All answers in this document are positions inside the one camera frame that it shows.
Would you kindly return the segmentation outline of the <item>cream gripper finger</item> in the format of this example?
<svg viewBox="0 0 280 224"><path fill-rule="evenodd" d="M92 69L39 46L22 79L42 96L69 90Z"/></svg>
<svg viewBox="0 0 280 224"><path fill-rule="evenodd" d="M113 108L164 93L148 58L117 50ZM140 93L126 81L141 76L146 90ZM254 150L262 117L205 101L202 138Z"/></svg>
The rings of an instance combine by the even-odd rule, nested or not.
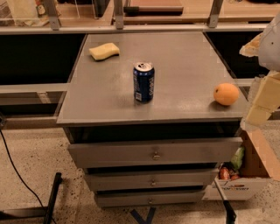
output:
<svg viewBox="0 0 280 224"><path fill-rule="evenodd" d="M262 34L258 34L246 45L243 45L239 51L239 54L245 57L258 56L261 36Z"/></svg>
<svg viewBox="0 0 280 224"><path fill-rule="evenodd" d="M270 71L260 79L259 87L246 115L245 122L260 126L280 107L280 73Z"/></svg>

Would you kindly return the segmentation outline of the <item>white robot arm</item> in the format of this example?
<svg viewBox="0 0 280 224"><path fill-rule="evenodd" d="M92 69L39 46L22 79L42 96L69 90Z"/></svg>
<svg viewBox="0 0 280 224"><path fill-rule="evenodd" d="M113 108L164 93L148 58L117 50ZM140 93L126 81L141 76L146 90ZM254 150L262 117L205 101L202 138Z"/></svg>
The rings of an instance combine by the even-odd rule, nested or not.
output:
<svg viewBox="0 0 280 224"><path fill-rule="evenodd" d="M248 106L241 119L243 130L253 130L266 123L280 107L280 13L262 33L244 45L239 54L256 56L261 67L269 70L263 78L255 78L248 96Z"/></svg>

